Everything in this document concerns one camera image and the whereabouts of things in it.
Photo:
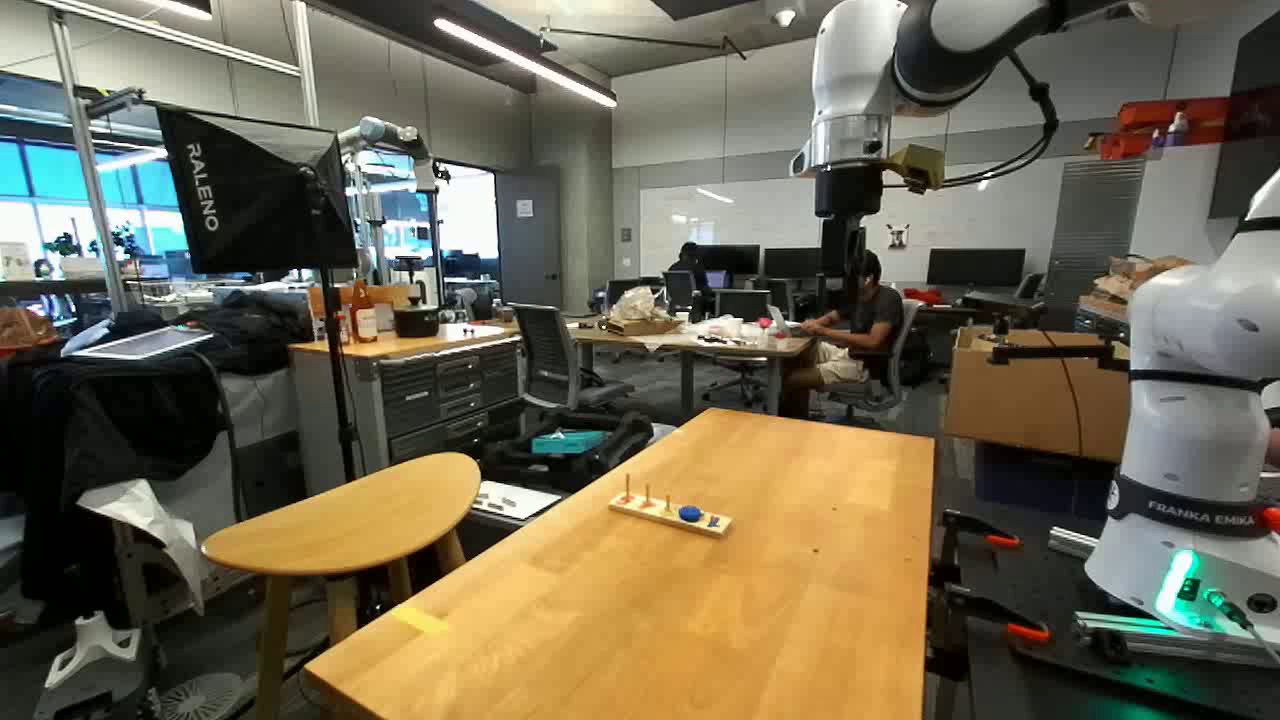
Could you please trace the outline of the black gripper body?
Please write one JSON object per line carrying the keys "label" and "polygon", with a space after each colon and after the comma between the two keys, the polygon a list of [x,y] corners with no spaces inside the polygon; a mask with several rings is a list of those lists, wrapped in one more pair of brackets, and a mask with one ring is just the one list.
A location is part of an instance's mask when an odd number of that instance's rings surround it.
{"label": "black gripper body", "polygon": [[819,253],[823,271],[843,278],[862,249],[859,219],[880,214],[882,170],[828,170],[816,177],[816,218],[823,219]]}

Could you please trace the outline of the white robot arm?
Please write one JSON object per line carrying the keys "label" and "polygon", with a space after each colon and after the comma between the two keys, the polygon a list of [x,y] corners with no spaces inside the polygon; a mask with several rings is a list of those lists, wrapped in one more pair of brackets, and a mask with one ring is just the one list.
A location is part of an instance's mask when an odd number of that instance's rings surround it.
{"label": "white robot arm", "polygon": [[[967,101],[1058,0],[838,0],[811,47],[811,131],[792,161],[823,186],[880,179],[898,114]],[[1277,507],[1260,499],[1280,379],[1280,177],[1213,263],[1128,299],[1128,430],[1083,578],[1192,633],[1280,633]]]}

